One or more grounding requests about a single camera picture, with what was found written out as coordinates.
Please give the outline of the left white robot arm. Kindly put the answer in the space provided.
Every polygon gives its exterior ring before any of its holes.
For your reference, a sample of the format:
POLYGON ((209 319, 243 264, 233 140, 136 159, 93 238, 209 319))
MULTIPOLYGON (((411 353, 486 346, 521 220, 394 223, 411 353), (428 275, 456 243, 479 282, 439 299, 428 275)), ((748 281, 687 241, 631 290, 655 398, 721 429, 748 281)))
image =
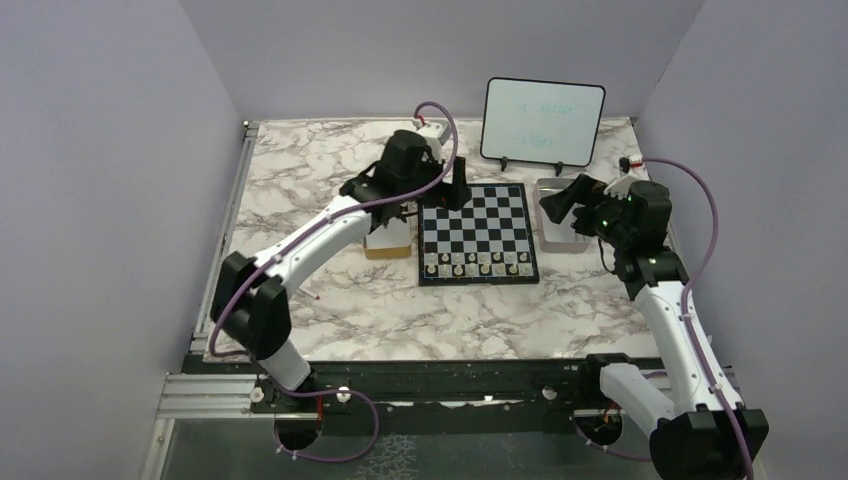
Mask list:
POLYGON ((290 297, 341 250, 401 217, 406 202, 464 206, 470 198, 464 158, 440 161, 431 143, 419 133, 395 131, 380 158, 346 181, 321 214, 275 247, 225 257, 209 311, 211 355, 223 357, 216 338, 225 332, 277 381, 275 393, 285 407, 309 406, 315 386, 309 363, 290 338, 290 297))

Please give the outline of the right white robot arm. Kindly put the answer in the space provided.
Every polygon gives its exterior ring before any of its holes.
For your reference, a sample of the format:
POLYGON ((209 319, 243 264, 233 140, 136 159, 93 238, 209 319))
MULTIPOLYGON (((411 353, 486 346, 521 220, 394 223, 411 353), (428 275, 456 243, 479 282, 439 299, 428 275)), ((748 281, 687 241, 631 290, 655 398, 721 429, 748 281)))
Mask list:
POLYGON ((576 233, 612 247, 614 273, 646 320, 671 387, 663 393, 628 360, 594 356, 577 380, 579 398, 622 407, 648 438, 663 479, 752 478, 768 421, 725 375, 694 306, 694 278, 665 244, 669 190, 633 177, 606 184, 581 174, 539 205, 551 222, 572 216, 576 233))

